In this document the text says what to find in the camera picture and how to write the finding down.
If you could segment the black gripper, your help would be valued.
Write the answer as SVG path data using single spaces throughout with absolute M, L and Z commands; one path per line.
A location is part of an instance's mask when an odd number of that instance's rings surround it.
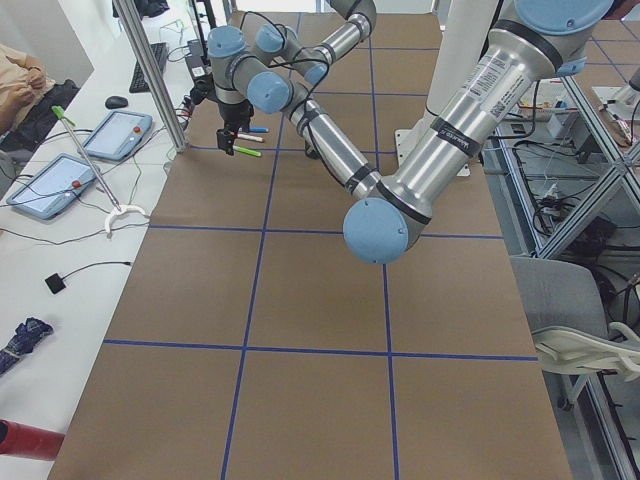
M 223 120 L 223 128 L 216 131 L 217 148 L 226 155 L 234 155 L 235 132 L 249 133 L 253 105 L 250 102 L 228 104 L 219 102 L 218 109 Z

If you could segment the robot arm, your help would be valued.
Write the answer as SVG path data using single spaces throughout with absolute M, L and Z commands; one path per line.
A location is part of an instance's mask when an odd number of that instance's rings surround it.
M 381 175 L 313 99 L 331 66 L 365 41 L 377 21 L 371 1 L 336 1 L 343 24 L 306 47 L 283 25 L 266 23 L 253 45 L 232 25 L 212 29 L 207 54 L 212 98 L 231 152 L 255 111 L 282 113 L 355 198 L 343 222 L 349 250 L 387 264 L 419 238 L 432 207 L 466 170 L 506 114 L 543 79 L 578 73 L 608 1 L 455 1 L 443 34 L 424 116 L 396 134 L 399 167 Z
M 267 66 L 280 59 L 283 67 L 293 68 L 308 85 L 318 85 L 337 61 L 371 35 L 377 21 L 373 1 L 330 1 L 329 5 L 344 22 L 322 41 L 305 44 L 290 27 L 265 23 L 255 36 L 253 52 Z

